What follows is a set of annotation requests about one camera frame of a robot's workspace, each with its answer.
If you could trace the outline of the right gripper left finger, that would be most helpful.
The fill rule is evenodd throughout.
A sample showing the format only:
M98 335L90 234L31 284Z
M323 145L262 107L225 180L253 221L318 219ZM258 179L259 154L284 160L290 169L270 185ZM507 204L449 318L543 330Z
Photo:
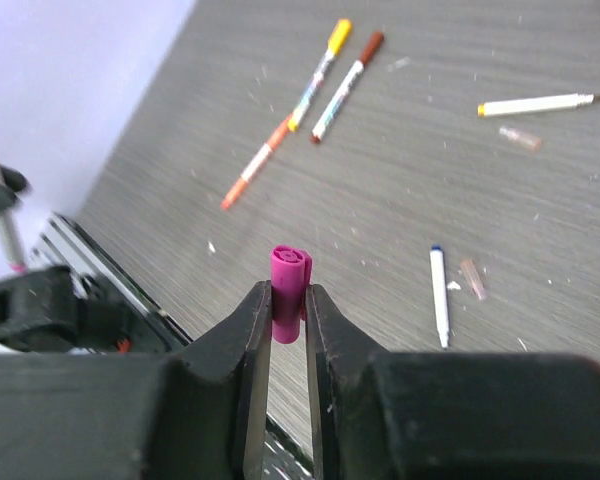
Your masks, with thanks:
M173 354L0 354L0 479L258 479L271 286Z

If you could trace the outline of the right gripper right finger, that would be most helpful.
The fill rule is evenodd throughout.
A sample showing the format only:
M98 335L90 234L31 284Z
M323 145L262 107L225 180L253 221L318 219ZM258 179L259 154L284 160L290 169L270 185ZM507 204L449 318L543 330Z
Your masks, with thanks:
M309 287L319 479L600 479L600 364L545 353L391 352Z

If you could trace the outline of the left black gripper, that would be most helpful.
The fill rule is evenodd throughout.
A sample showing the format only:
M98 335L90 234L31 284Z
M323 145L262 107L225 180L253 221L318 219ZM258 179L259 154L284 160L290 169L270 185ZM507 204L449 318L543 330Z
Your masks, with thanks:
M0 213L19 204L29 182L0 164ZM52 266L0 280L0 345L18 352L130 350L130 308L90 275L75 290L67 266Z

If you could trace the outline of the magenta pen cap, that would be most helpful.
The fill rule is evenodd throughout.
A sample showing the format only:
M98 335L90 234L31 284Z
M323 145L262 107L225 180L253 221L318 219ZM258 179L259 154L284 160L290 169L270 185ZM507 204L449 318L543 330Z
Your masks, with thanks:
M292 344L299 337L313 261L306 251L287 245L276 246L270 260L272 336L281 344Z

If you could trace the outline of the blue marker pen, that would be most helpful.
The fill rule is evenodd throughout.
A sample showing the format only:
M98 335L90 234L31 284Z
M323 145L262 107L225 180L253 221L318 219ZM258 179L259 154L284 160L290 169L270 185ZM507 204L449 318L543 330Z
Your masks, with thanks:
M438 338L443 349L449 348L450 322L447 302L444 254L439 245L430 250L434 315Z

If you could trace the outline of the yellow marker pen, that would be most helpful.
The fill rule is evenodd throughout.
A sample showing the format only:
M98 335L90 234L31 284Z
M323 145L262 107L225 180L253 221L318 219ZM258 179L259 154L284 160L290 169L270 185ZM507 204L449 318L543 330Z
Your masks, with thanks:
M332 50L325 51L287 122L290 131L295 132L302 123L335 57Z

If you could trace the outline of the brown marker pen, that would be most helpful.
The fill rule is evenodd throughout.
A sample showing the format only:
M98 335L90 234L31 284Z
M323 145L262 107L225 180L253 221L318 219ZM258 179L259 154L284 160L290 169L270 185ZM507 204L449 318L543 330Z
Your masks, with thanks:
M331 100L325 107L320 118L317 120L311 131L310 141L313 144L319 144L322 141L329 125L334 120L338 110L340 109L343 102L346 100L351 92L351 89L355 85L355 82L359 75L364 71L364 64L360 60L356 60L346 76L334 92Z

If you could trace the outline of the brown pen cap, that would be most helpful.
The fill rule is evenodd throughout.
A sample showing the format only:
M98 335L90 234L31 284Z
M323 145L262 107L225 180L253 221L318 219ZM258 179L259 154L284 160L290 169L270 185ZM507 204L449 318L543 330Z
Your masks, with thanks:
M366 66L369 61L374 57L375 53L381 47L385 39L384 33L380 30L375 31L369 37L364 49L359 55L358 60Z

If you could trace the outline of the yellow pen cap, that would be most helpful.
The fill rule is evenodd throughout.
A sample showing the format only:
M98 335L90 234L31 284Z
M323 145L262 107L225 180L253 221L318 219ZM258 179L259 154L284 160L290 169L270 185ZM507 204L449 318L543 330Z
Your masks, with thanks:
M331 54L337 55L339 53L341 47L347 40L348 35L352 30L352 27L353 24L349 19L342 18L338 20L333 32L331 33L327 41L327 50Z

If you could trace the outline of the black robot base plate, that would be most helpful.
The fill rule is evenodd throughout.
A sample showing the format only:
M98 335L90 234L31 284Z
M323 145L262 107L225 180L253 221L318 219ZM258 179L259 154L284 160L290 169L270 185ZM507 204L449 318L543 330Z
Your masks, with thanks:
M176 322L75 221L52 214L29 255L35 269L66 265L80 296L125 304L132 313L125 334L132 352L175 352L192 342Z

